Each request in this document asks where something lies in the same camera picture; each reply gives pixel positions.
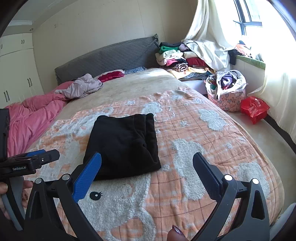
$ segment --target window frame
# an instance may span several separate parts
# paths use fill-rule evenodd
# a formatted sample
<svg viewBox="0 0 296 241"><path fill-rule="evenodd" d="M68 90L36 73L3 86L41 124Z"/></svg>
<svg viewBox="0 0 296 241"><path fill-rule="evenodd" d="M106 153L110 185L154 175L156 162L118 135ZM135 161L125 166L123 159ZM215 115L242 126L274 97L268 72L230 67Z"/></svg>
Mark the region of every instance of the window frame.
<svg viewBox="0 0 296 241"><path fill-rule="evenodd" d="M239 0L234 0L234 3L235 3L235 6L237 8L237 13L239 15L240 22L237 22L235 20L233 20L233 21L236 22L236 23L238 23L240 25L241 31L242 31L242 35L247 35L246 26L262 27L262 22L252 21L252 18L251 18L250 11L249 11L248 5L246 3L246 0L243 0L243 1L244 1L245 6L246 6L246 9L247 9L250 22L246 22L246 19L245 19L245 16L244 16L244 12L242 10L242 6L241 6Z"/></svg>

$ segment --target orange bedspread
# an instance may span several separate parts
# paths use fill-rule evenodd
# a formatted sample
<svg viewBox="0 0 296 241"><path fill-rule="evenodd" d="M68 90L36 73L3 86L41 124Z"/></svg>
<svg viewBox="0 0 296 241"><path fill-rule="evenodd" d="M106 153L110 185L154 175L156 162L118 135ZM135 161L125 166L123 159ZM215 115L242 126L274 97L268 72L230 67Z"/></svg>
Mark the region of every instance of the orange bedspread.
<svg viewBox="0 0 296 241"><path fill-rule="evenodd" d="M162 168L139 177L94 182L85 199L79 201L104 240L163 241L172 224L181 228L190 240L216 204L193 169L192 157L197 151L223 174L241 181L258 178L266 196L270 222L275 221L284 204L284 189L274 166L239 124L189 88L115 102L80 111L69 120L56 121L32 150L55 148L61 158L28 178L57 179L81 164L98 115L123 117L149 112L155 116ZM102 198L91 200L91 191L101 191ZM236 200L221 233L230 227L238 205ZM66 230L74 235L60 203L57 206Z"/></svg>

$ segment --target windowsill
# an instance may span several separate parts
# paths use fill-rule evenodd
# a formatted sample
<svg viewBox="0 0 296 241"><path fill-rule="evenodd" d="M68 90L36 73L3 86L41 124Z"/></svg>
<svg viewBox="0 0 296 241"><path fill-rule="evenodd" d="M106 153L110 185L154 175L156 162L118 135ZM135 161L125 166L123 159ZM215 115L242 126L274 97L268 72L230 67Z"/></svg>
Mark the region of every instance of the windowsill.
<svg viewBox="0 0 296 241"><path fill-rule="evenodd" d="M248 64L251 64L257 68L265 70L265 63L260 60L245 57L245 56L240 56L240 55L237 55L237 59L240 59L240 60L242 60Z"/></svg>

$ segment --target pink blanket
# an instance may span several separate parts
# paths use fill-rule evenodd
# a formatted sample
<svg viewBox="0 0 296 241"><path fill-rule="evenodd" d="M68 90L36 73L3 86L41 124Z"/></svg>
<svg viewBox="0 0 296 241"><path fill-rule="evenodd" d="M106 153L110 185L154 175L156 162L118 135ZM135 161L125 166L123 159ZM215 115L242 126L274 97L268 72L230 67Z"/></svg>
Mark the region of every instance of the pink blanket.
<svg viewBox="0 0 296 241"><path fill-rule="evenodd" d="M72 83L72 81L65 82L56 89L66 89ZM6 107L10 114L8 156L24 153L46 131L68 103L69 99L62 94L55 94L55 90Z"/></svg>

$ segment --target white wardrobe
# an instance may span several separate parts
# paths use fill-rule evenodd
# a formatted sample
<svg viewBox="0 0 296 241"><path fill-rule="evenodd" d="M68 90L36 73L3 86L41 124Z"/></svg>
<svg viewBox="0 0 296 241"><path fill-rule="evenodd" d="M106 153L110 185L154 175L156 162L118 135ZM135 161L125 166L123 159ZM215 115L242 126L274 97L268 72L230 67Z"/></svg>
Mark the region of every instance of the white wardrobe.
<svg viewBox="0 0 296 241"><path fill-rule="evenodd" d="M0 38L0 108L43 95L36 69L32 34Z"/></svg>

